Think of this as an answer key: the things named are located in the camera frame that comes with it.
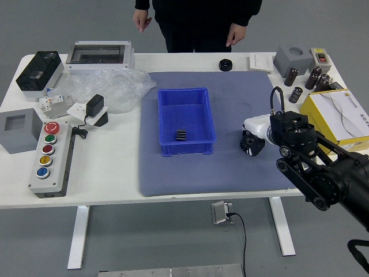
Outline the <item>person's right hand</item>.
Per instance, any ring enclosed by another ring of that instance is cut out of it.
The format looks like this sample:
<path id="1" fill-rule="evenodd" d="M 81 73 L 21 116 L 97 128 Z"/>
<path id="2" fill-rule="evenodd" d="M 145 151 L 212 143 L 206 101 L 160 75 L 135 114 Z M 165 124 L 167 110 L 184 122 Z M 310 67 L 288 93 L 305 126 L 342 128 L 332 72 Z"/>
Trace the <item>person's right hand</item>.
<path id="1" fill-rule="evenodd" d="M 133 14 L 133 21 L 137 27 L 137 29 L 143 33 L 144 30 L 150 25 L 152 18 L 149 17 L 148 10 L 140 10 L 136 9 Z"/>

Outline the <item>person's left hand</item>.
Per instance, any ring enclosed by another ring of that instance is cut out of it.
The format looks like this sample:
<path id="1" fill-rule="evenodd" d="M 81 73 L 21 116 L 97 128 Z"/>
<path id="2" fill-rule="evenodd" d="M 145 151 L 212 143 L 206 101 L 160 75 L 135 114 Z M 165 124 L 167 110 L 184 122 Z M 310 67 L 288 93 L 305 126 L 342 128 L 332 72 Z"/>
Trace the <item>person's left hand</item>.
<path id="1" fill-rule="evenodd" d="M 234 46 L 246 37 L 247 27 L 232 23 L 229 28 L 226 46 Z"/>

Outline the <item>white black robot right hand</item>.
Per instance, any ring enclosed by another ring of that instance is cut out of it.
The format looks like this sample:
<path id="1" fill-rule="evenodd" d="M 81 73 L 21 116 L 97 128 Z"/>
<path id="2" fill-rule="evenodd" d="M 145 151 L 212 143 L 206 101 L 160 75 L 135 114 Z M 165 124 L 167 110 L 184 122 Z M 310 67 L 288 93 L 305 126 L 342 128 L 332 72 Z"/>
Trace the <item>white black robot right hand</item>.
<path id="1" fill-rule="evenodd" d="M 257 156 L 266 142 L 274 143 L 269 118 L 266 114 L 244 120 L 240 147 L 249 156 Z"/>

